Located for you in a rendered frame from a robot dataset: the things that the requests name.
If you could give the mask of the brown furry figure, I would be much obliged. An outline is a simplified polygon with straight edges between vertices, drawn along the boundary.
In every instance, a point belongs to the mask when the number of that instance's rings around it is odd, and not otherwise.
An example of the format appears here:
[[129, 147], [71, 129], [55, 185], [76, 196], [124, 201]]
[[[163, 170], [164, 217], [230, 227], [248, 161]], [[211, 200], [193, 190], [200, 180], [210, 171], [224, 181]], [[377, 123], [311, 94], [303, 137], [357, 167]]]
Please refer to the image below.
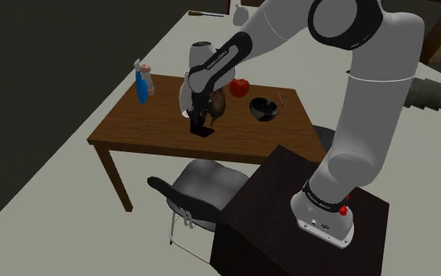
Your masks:
[[210, 116], [210, 127], [213, 126], [216, 119], [224, 115], [226, 110], [226, 94], [223, 88], [217, 89], [209, 95], [211, 102], [208, 108], [208, 114]]

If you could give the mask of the black flat phone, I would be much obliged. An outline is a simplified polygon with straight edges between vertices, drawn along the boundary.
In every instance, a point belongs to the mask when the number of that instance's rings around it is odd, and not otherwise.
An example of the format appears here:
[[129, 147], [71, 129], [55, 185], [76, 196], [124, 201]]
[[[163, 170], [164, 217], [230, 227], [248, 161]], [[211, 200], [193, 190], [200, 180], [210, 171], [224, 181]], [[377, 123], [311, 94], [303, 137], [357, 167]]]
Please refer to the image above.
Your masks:
[[190, 132], [200, 137], [210, 136], [215, 130], [205, 127], [203, 125], [195, 125], [194, 123], [190, 125]]

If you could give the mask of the brown wooden table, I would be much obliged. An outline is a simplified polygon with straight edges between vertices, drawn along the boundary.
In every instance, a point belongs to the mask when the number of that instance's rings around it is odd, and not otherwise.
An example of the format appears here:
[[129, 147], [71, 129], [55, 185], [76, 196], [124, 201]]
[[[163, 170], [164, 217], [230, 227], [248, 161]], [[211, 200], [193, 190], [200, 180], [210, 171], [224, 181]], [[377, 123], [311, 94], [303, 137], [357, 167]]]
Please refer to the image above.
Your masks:
[[[226, 112], [205, 138], [190, 132], [190, 121], [179, 110], [180, 77], [153, 75], [155, 95], [140, 103], [130, 87], [87, 139], [125, 211], [133, 209], [111, 151], [202, 158], [262, 164], [277, 145], [312, 161], [321, 162], [325, 150], [297, 93], [293, 89], [251, 85], [243, 98], [226, 97]], [[280, 93], [284, 105], [280, 105]], [[256, 120], [249, 103], [256, 97], [272, 100], [280, 113], [269, 122]]]

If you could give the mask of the pale pepper mill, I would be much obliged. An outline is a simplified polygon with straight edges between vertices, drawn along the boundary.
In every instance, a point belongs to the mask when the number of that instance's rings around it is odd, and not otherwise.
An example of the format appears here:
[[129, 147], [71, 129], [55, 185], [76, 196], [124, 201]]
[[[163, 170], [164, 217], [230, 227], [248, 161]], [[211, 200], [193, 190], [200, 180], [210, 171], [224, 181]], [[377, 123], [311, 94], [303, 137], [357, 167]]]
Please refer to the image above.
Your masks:
[[141, 64], [139, 66], [140, 72], [141, 72], [141, 76], [142, 76], [142, 80], [144, 80], [146, 82], [146, 87], [148, 90], [148, 95], [152, 96], [155, 94], [155, 90], [154, 90], [154, 84], [151, 78], [151, 68], [149, 65], [147, 64]]

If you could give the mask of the blue spray bottle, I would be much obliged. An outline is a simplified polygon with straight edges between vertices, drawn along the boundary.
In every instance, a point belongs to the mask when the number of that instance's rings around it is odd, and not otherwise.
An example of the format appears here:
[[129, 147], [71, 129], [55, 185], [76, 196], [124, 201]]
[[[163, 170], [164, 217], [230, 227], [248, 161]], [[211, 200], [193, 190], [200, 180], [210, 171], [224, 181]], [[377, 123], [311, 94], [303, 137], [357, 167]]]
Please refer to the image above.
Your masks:
[[144, 104], [148, 99], [148, 88], [146, 81], [143, 79], [143, 74], [140, 69], [140, 59], [134, 62], [134, 68], [136, 71], [136, 94], [141, 104]]

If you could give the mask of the black bowl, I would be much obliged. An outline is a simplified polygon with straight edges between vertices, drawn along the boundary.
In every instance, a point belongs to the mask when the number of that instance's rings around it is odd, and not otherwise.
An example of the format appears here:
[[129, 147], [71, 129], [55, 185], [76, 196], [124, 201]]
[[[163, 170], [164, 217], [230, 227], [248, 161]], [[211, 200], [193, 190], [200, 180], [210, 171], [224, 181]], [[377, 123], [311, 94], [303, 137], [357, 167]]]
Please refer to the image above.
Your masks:
[[260, 122], [272, 121], [279, 113], [279, 106], [272, 100], [256, 97], [249, 103], [251, 115]]

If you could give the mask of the grey and black chair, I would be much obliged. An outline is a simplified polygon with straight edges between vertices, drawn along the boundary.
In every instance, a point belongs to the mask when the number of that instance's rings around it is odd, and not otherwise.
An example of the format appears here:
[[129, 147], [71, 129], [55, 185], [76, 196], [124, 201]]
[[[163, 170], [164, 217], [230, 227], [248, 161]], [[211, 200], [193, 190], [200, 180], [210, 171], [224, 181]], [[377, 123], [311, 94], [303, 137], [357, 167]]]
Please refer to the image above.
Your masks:
[[175, 223], [178, 218], [183, 218], [184, 225], [191, 229], [201, 227], [214, 232], [217, 225], [226, 224], [222, 210], [248, 180], [244, 173], [216, 161], [194, 159], [173, 184], [156, 176], [148, 177], [147, 183], [166, 197], [168, 207], [172, 210], [169, 243], [207, 263], [205, 258], [175, 240]]

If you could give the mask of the dark robot stand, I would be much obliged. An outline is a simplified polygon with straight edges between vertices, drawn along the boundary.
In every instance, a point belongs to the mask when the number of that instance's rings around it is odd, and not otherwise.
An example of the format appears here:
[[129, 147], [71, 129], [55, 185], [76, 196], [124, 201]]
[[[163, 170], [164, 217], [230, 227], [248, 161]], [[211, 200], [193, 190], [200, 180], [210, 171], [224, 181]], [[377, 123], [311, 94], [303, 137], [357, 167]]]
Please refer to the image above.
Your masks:
[[355, 233], [339, 249], [302, 230], [291, 197], [317, 165], [277, 146], [223, 209], [210, 264], [221, 276], [381, 276], [389, 204], [349, 194]]

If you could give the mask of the grey staircase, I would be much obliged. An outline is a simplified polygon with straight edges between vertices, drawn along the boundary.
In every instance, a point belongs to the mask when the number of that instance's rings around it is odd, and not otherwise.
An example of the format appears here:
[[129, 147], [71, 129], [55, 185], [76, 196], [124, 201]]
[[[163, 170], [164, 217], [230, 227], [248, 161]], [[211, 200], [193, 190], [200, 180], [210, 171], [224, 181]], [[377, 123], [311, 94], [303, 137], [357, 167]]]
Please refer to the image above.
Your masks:
[[404, 107], [441, 110], [441, 83], [430, 79], [415, 78], [409, 88]]

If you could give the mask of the brown-handled knife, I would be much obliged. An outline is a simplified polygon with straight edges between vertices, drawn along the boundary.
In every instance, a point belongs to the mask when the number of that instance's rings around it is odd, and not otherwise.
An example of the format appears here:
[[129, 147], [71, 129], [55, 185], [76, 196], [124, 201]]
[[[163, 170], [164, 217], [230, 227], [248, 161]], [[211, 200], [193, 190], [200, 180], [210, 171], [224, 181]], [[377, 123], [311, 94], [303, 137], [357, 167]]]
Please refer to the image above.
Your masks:
[[223, 15], [220, 15], [220, 14], [203, 13], [203, 12], [193, 11], [193, 10], [189, 10], [187, 14], [188, 14], [189, 16], [213, 16], [213, 17], [224, 17]]

